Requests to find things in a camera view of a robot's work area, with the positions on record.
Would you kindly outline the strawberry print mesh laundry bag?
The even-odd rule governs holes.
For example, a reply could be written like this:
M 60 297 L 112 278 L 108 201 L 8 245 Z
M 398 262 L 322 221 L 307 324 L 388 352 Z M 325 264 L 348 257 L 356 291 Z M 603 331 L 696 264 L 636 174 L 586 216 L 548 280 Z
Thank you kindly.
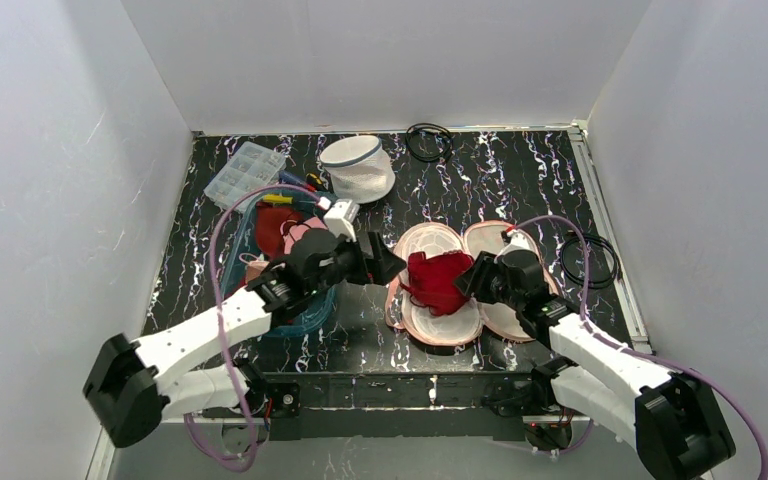
M 386 322 L 427 346 L 465 345 L 484 328 L 528 342 L 523 307 L 560 293 L 536 241 L 499 220 L 461 234 L 441 223 L 418 224 L 394 252 L 406 267 L 389 284 Z

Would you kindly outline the teal plastic bin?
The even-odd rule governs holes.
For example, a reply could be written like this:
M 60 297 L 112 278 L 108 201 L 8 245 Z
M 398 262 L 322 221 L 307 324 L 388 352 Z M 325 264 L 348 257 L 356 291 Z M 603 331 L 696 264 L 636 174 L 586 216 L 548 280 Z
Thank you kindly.
M 242 261 L 238 258 L 238 255 L 241 253 L 245 243 L 243 240 L 244 231 L 247 226 L 250 226 L 248 225 L 248 222 L 253 216 L 254 204 L 258 201 L 263 201 L 262 198 L 268 192 L 261 192 L 253 196 L 251 200 L 247 201 L 247 203 L 238 209 L 238 212 L 241 214 L 241 220 L 235 232 L 233 247 L 229 254 L 227 265 L 224 267 L 220 282 L 225 297 L 229 297 L 240 289 L 238 283 L 242 279 L 244 266 Z M 321 220 L 324 215 L 324 211 L 317 206 L 315 200 L 314 202 L 293 203 L 289 206 L 302 210 L 303 212 L 312 213 L 318 216 Z M 316 297 L 307 309 L 290 323 L 271 330 L 267 335 L 273 338 L 303 337 L 322 327 L 335 310 L 336 290 L 332 288 Z

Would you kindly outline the dark red bra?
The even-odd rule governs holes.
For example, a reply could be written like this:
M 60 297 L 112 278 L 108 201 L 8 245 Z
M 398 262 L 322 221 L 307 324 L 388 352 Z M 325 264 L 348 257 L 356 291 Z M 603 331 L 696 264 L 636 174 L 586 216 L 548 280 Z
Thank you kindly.
M 449 251 L 428 256 L 423 251 L 410 253 L 406 282 L 400 282 L 410 302 L 429 311 L 432 317 L 452 315 L 469 300 L 455 280 L 469 270 L 473 257 L 463 251 Z

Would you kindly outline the white mesh laundry basket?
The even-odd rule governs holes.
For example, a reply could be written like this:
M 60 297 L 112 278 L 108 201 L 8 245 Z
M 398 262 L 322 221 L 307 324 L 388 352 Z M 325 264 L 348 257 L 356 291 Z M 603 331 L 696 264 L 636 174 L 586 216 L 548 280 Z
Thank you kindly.
M 368 204 L 381 200 L 394 187 L 392 159 L 377 136 L 340 139 L 325 147 L 318 159 L 340 199 Z

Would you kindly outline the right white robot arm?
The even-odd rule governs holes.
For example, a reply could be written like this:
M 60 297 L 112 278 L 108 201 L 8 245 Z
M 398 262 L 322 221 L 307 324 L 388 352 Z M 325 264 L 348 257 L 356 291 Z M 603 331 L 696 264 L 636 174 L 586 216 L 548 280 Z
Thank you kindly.
M 482 252 L 454 284 L 480 303 L 509 307 L 558 356 L 535 372 L 548 399 L 611 430 L 653 478 L 695 479 L 735 455 L 712 388 L 614 345 L 579 305 L 550 291 L 534 252 Z

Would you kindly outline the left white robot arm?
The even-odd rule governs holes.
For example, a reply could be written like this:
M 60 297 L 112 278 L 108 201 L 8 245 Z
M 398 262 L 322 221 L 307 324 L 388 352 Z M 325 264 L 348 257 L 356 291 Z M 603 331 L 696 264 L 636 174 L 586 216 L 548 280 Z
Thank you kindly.
M 369 233 L 368 240 L 372 251 L 365 253 L 346 235 L 309 230 L 213 308 L 156 334 L 107 339 L 82 393 L 113 445 L 142 441 L 168 417 L 241 406 L 255 380 L 235 365 L 202 370 L 200 364 L 289 324 L 342 282 L 388 285 L 406 263 L 379 233 Z

